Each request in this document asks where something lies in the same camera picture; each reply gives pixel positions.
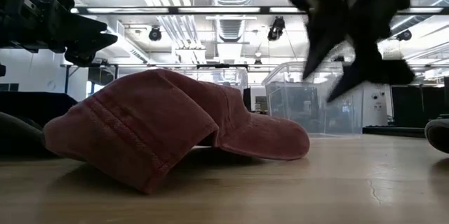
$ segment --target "faded red cap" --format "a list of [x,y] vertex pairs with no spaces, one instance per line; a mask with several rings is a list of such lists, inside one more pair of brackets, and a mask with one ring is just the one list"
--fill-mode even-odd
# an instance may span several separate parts
[[309,151],[295,122],[251,114],[239,90],[170,70],[117,79],[43,131],[50,151],[146,193],[195,145],[280,160]]

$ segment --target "transparent storage container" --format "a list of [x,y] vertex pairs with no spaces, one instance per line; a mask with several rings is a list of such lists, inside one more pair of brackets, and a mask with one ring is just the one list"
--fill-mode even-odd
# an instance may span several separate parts
[[362,132],[363,89],[328,104],[326,98],[342,75],[342,63],[324,63],[305,81],[303,62],[286,62],[262,82],[269,115],[300,124],[311,137],[359,136]]
[[246,69],[199,69],[175,70],[198,81],[208,81],[223,86],[231,86],[240,90],[248,88],[248,72]]

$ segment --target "black object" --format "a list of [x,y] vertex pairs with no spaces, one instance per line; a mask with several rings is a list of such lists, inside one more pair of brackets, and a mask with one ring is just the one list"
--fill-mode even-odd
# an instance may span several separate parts
[[332,59],[333,62],[344,62],[344,56],[343,55],[337,55],[335,58]]
[[290,0],[307,12],[309,56],[306,79],[324,61],[330,50],[349,37],[356,59],[328,97],[333,101],[364,81],[376,84],[409,84],[414,74],[403,60],[382,62],[379,39],[391,36],[389,23],[398,10],[410,7],[410,0]]
[[0,64],[0,77],[4,77],[6,75],[6,66]]
[[426,138],[424,134],[424,128],[408,128],[397,126],[367,126],[363,128],[362,133],[381,135],[381,136],[402,136],[402,137],[423,138],[423,139]]
[[74,0],[0,0],[0,48],[50,49],[85,67],[117,41],[107,24],[70,11]]
[[441,114],[449,113],[444,88],[433,86],[392,86],[394,126],[424,128]]
[[0,112],[0,155],[54,157],[44,147],[42,128],[31,119]]
[[412,39],[412,32],[410,30],[406,30],[396,36],[399,41],[408,41]]
[[63,93],[0,91],[0,112],[28,118],[44,127],[64,115],[77,101]]
[[0,91],[9,91],[9,84],[0,84]]
[[449,107],[449,77],[444,77],[444,104]]
[[9,84],[9,91],[19,91],[19,84]]
[[251,88],[243,90],[243,103],[246,109],[251,112]]
[[282,16],[276,16],[274,18],[273,25],[269,28],[268,40],[277,41],[281,38],[283,30],[286,28],[286,22],[283,20]]
[[158,26],[152,27],[152,30],[148,34],[148,38],[151,41],[160,41],[162,39],[162,33],[160,30],[160,27],[158,27]]

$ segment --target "wooden table surface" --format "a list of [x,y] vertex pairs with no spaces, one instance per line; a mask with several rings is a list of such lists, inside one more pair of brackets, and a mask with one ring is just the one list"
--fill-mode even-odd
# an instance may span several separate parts
[[0,159],[0,223],[449,223],[449,155],[426,140],[312,139],[307,158],[192,151],[155,194],[68,159]]

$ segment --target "ceiling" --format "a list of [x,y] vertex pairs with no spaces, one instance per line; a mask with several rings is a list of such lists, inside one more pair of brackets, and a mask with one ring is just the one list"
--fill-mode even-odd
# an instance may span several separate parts
[[[213,0],[190,0],[194,6],[210,6]],[[413,6],[431,6],[432,0],[412,0]],[[80,6],[148,6],[145,0],[76,0]],[[289,6],[288,0],[252,0],[254,6]],[[91,16],[108,25],[123,35],[121,42],[100,51],[98,58],[106,58],[117,63],[142,63],[137,57],[129,53],[130,49],[137,49],[144,53],[151,62],[176,63],[183,56],[189,56],[188,51],[176,51],[175,43],[170,39],[164,28],[160,41],[150,41],[148,34],[152,26],[161,25],[160,18],[154,15],[101,15]],[[244,32],[239,40],[241,47],[235,62],[254,63],[255,54],[260,53],[263,63],[278,64],[291,60],[304,60],[307,53],[308,41],[304,31],[301,15],[285,15],[286,30],[278,41],[268,41],[267,32],[274,20],[274,15],[258,15],[255,20],[245,21]],[[207,61],[219,61],[222,54],[217,49],[217,34],[215,21],[207,20],[204,15],[195,15],[194,25],[201,45],[205,48]],[[394,23],[402,21],[397,18]],[[120,22],[124,32],[117,30]],[[400,52],[412,64],[445,63],[449,59],[449,17],[434,16],[425,21],[410,26],[413,37],[410,41],[385,41],[380,46],[383,51]]]

